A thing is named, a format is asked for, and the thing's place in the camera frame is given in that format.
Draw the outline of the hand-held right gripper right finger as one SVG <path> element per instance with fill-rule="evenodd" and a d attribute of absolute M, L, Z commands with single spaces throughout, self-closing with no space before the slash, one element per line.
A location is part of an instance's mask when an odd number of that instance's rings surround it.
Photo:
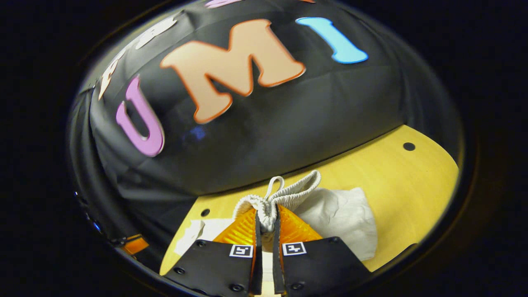
<path fill-rule="evenodd" d="M 272 272 L 283 297 L 337 297 L 371 272 L 338 236 L 324 238 L 282 205 L 276 207 Z"/>

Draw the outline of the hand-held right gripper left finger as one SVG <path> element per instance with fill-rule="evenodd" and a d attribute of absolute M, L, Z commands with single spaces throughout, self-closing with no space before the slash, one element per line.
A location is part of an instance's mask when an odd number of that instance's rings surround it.
<path fill-rule="evenodd" d="M 202 297 L 260 295 L 262 241 L 256 210 L 236 218 L 213 240 L 195 240 L 165 277 Z"/>

